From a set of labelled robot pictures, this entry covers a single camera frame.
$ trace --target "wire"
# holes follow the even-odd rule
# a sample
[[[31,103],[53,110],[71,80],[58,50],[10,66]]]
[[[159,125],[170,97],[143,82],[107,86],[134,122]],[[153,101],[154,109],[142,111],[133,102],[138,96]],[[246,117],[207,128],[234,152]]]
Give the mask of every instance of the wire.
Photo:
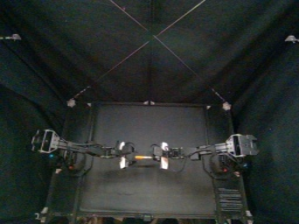
[[[182,172],[185,170],[185,166],[186,166],[186,162],[187,162],[187,157],[185,157],[183,159],[183,164],[182,164],[182,169],[181,170],[171,170],[173,172]]]
[[[147,31],[150,30],[138,22],[138,20],[127,13],[127,11],[113,1],[109,0],[125,13],[126,15],[138,23],[138,25]],[[175,54],[175,52],[171,50],[171,48],[166,45],[166,43],[158,38],[203,3],[206,0],[202,0],[157,35],[154,35],[154,38],[161,42],[161,44],[165,46],[165,48],[173,53],[175,58],[183,63],[183,65],[190,69],[193,74],[202,78],[199,74],[193,70],[193,68],[185,63],[183,59]],[[150,43],[151,41],[147,41],[97,80],[95,83],[99,82],[101,79],[103,79],[111,71],[117,69],[119,65],[123,64],[123,62],[131,58],[133,55],[137,54],[137,52]],[[87,86],[85,89],[79,91],[79,93],[71,98],[73,100],[77,99],[93,86]],[[225,97],[221,95],[221,93],[215,90],[215,88],[210,85],[207,85],[207,88],[213,91],[213,93],[221,98],[223,102],[228,102]]]
[[[207,145],[205,148],[201,148],[199,150],[197,150],[195,152],[193,152],[191,154],[189,154],[186,157],[190,158],[194,154],[202,152],[202,151],[207,151],[206,149],[209,149],[210,147],[213,147],[211,145]]]

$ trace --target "black panel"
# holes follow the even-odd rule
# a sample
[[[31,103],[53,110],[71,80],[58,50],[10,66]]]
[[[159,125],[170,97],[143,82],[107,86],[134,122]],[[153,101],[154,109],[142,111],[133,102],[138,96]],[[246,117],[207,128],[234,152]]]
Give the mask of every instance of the black panel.
[[[98,106],[94,141],[115,145],[117,140],[135,143],[139,155],[151,155],[151,144],[171,147],[206,144],[205,108]],[[173,160],[170,171],[159,170],[153,160],[138,161],[119,170],[118,159],[94,160],[83,190],[81,211],[214,215],[211,178],[202,161]]]

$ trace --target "black cable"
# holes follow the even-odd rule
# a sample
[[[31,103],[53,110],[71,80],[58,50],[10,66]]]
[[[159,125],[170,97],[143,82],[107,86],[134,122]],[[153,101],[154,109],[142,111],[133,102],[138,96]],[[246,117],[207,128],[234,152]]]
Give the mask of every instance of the black cable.
[[[183,159],[182,169],[179,171],[173,170],[173,172],[182,172],[185,170],[186,161],[187,161],[187,157]]]
[[[207,145],[205,148],[201,148],[199,150],[197,150],[195,152],[190,153],[186,157],[190,158],[194,154],[202,152],[202,151],[207,151],[207,149],[213,147],[213,145]]]

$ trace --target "black tent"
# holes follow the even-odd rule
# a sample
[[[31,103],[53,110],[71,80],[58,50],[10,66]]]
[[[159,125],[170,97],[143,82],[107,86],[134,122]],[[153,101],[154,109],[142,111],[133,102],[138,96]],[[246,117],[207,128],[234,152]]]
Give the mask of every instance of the black tent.
[[[0,221],[30,220],[51,181],[26,148],[62,132],[67,101],[233,105],[261,153],[257,223],[298,223],[298,1],[2,1]],[[14,40],[14,34],[22,40]]]

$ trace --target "black fabric wall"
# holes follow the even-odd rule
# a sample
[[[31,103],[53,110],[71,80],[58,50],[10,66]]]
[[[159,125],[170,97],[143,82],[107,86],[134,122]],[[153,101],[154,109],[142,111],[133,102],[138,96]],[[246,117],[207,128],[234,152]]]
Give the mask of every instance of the black fabric wall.
[[[27,220],[45,206],[49,158],[31,152],[38,129],[62,131],[66,106],[23,45],[0,43],[0,222]]]
[[[236,106],[238,132],[258,137],[248,177],[256,223],[299,223],[299,45],[286,44]]]

